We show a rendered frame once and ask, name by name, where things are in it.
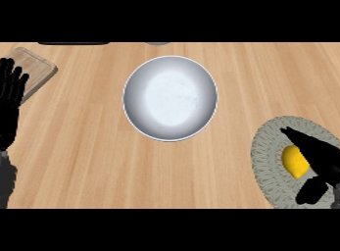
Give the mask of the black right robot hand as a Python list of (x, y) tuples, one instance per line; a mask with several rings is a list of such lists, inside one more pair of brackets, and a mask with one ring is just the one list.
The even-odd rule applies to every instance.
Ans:
[(295, 130), (289, 126), (281, 128), (306, 158), (315, 177), (309, 178), (296, 196), (296, 202), (315, 204), (327, 192), (327, 185), (340, 183), (340, 148)]

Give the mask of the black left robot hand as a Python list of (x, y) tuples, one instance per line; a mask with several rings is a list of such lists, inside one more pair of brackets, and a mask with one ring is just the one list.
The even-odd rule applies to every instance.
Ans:
[(0, 151), (12, 145), (17, 137), (20, 107), (30, 75), (15, 66), (12, 58), (0, 59)]

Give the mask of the yellow lemon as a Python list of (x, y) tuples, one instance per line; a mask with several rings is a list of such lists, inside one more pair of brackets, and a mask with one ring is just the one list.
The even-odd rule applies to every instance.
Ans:
[(301, 178), (309, 169), (309, 163), (296, 145), (290, 145), (283, 151), (283, 166), (293, 178)]

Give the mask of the grey woven round placemat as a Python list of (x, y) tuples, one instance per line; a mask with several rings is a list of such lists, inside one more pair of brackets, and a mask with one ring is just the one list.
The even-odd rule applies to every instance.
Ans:
[(296, 203), (301, 188), (306, 180), (315, 177), (315, 172), (308, 170), (301, 178), (295, 178), (284, 168), (283, 152), (293, 145), (287, 135), (281, 132), (281, 128), (287, 127), (340, 149), (340, 139), (314, 121), (296, 116), (275, 117), (261, 126), (252, 140), (250, 162), (258, 185), (275, 209), (330, 209), (335, 202), (332, 185), (314, 205)]

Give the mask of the white oval bowl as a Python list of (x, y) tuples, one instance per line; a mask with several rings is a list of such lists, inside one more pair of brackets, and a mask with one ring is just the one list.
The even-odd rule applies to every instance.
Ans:
[(210, 123), (218, 109), (216, 81), (207, 69), (181, 56), (148, 60), (123, 88), (123, 111), (136, 130), (151, 139), (178, 142)]

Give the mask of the pale wooden cutting board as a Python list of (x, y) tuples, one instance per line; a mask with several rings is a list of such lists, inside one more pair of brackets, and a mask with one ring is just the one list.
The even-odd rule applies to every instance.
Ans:
[(48, 61), (42, 56), (37, 55), (36, 52), (24, 47), (15, 48), (5, 55), (5, 58), (12, 58), (15, 61), (15, 66), (23, 68), (24, 74), (30, 75), (23, 98), (23, 103), (26, 103), (57, 74), (58, 68), (51, 61)]

